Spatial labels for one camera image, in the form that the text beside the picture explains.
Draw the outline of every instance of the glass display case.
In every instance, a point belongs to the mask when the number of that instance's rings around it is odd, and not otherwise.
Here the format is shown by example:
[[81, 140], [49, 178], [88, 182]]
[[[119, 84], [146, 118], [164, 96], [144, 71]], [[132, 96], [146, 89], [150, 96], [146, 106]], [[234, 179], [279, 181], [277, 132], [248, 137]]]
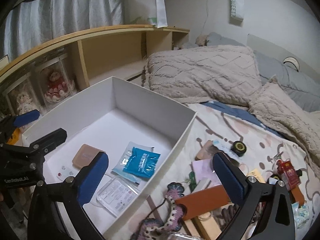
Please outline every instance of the glass display case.
[[68, 54], [63, 49], [47, 55], [35, 64], [35, 79], [48, 111], [76, 94], [75, 82], [66, 70]]
[[[39, 104], [35, 90], [30, 81], [31, 73], [27, 72], [3, 90], [2, 95], [6, 99], [12, 115], [21, 115], [32, 110], [38, 110], [43, 116], [44, 109]], [[32, 123], [20, 128], [21, 132], [28, 129]]]

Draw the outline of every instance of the blue foam pad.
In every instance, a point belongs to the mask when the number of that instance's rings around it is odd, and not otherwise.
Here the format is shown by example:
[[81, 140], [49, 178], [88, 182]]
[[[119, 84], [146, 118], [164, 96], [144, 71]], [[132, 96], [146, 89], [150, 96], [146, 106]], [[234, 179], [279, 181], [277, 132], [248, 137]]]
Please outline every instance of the blue foam pad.
[[242, 205], [244, 200], [244, 188], [237, 178], [233, 175], [232, 171], [224, 163], [223, 159], [215, 154], [213, 156], [214, 171], [219, 177], [223, 187], [225, 188], [230, 200], [237, 205]]
[[17, 128], [22, 127], [24, 125], [27, 125], [28, 123], [31, 123], [37, 120], [39, 116], [40, 116], [40, 113], [38, 110], [32, 110], [25, 114], [18, 115], [13, 122], [13, 126]]
[[90, 202], [108, 166], [108, 155], [103, 153], [78, 188], [77, 200], [81, 206]]

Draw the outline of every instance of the blue sheet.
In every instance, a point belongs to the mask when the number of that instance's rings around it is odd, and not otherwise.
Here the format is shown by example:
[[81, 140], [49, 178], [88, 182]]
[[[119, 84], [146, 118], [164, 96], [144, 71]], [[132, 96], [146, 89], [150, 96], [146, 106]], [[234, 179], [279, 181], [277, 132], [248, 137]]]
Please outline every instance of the blue sheet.
[[213, 109], [216, 109], [218, 111], [221, 111], [221, 112], [223, 112], [225, 114], [230, 114], [230, 115], [238, 117], [238, 118], [240, 118], [242, 120], [246, 120], [246, 121], [248, 121], [250, 123], [258, 125], [259, 127], [262, 127], [264, 130], [267, 130], [267, 131], [275, 134], [276, 136], [279, 136], [281, 138], [285, 138], [284, 136], [282, 136], [277, 131], [265, 126], [253, 114], [250, 114], [249, 112], [247, 112], [247, 111], [245, 111], [243, 109], [230, 107], [230, 106], [227, 106], [224, 103], [221, 103], [219, 101], [209, 101], [209, 102], [205, 102], [205, 103], [201, 103], [201, 104], [205, 105], [205, 106], [208, 106], [208, 107], [211, 107]]

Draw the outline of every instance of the red box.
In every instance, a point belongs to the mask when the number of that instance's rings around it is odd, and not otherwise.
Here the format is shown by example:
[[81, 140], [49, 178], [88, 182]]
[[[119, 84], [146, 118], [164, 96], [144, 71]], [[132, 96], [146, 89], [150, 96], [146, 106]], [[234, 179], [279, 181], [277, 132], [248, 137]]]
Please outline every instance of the red box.
[[292, 166], [291, 161], [278, 163], [278, 173], [288, 190], [291, 190], [301, 184], [301, 181], [296, 174], [296, 170]]

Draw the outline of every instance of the pink card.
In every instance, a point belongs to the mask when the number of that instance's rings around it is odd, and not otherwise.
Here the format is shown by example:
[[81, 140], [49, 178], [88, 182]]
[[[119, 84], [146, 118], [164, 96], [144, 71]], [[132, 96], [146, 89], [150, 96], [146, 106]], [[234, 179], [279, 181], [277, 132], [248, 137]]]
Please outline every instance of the pink card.
[[211, 165], [212, 159], [205, 159], [192, 162], [193, 171], [195, 172], [197, 184], [203, 178], [208, 178], [212, 181], [210, 187], [221, 185], [217, 174], [213, 171]]

